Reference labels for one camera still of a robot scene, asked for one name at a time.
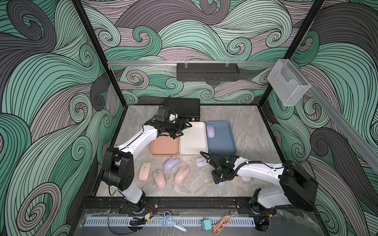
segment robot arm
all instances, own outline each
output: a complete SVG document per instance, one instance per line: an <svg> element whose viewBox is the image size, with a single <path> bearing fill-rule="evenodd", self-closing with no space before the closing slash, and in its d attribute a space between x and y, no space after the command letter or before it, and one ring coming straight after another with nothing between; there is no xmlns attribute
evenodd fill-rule
<svg viewBox="0 0 378 236"><path fill-rule="evenodd" d="M183 135L182 131L192 125L183 118L179 119L172 110L159 107L154 117L148 120L142 129L130 140L117 148L109 147L104 155L102 164L102 180L109 186L114 186L128 201L139 204L144 203L143 191L134 183L134 159L136 156L158 136L167 136L176 139Z"/></svg>
<svg viewBox="0 0 378 236"><path fill-rule="evenodd" d="M296 162L288 160L285 164L267 164L236 155L201 154L215 168L211 174L216 184L233 180L237 175L262 179L277 187L261 192L257 189L254 198L261 206L294 205L305 211L314 210L318 182Z"/></svg>

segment blue scissors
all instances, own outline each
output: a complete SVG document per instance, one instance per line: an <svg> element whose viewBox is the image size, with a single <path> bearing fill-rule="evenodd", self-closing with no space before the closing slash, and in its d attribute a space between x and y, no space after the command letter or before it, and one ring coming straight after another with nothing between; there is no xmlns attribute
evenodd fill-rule
<svg viewBox="0 0 378 236"><path fill-rule="evenodd" d="M172 220L172 215L169 211L165 211L163 214L163 218L160 220L160 223L164 226L173 225L175 228L187 232L186 228L181 224L177 223L176 221Z"/></svg>

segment computer mouse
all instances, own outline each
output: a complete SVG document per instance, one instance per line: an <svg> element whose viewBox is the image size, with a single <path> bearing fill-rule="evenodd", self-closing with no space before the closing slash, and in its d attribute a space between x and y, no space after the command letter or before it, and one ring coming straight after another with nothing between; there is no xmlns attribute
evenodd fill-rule
<svg viewBox="0 0 378 236"><path fill-rule="evenodd" d="M170 172L178 163L180 160L176 156L172 156L169 158L163 165L164 172Z"/></svg>
<svg viewBox="0 0 378 236"><path fill-rule="evenodd" d="M163 190L167 186L167 181L165 180L163 170L155 170L153 173L153 179L155 180L155 184L158 189Z"/></svg>
<svg viewBox="0 0 378 236"><path fill-rule="evenodd" d="M204 167L204 166L206 166L206 165L210 165L210 164L208 163L208 160L207 160L206 158L204 158L204 157L197 158L197 159L195 160L195 163L196 163L196 165L197 165L198 167Z"/></svg>
<svg viewBox="0 0 378 236"><path fill-rule="evenodd" d="M186 178L186 176L189 174L189 168L186 167L186 166L181 166L180 169L178 170L178 172L176 173L175 175L175 178L173 179L173 181L175 182L175 184L182 184L184 182L184 179Z"/></svg>
<svg viewBox="0 0 378 236"><path fill-rule="evenodd" d="M213 138L215 136L213 125L207 125L206 126L206 134L209 138Z"/></svg>
<svg viewBox="0 0 378 236"><path fill-rule="evenodd" d="M143 162L141 166L141 170L139 171L139 179L144 181L148 179L148 175L150 173L151 163L150 162Z"/></svg>

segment black box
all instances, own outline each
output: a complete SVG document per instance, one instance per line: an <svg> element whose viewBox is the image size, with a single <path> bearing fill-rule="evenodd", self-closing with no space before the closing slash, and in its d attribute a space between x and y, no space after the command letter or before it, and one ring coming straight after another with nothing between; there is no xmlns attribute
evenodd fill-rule
<svg viewBox="0 0 378 236"><path fill-rule="evenodd" d="M171 98L164 100L164 107L170 108L179 118L187 121L200 121L200 100L197 98Z"/></svg>

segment pink tray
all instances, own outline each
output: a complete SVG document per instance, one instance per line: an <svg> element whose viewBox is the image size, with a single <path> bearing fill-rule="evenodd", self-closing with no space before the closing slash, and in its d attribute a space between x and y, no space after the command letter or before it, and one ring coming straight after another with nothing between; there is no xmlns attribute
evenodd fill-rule
<svg viewBox="0 0 378 236"><path fill-rule="evenodd" d="M178 155L179 147L180 139L173 139L169 136L160 136L152 141L151 154L154 156L174 156Z"/></svg>

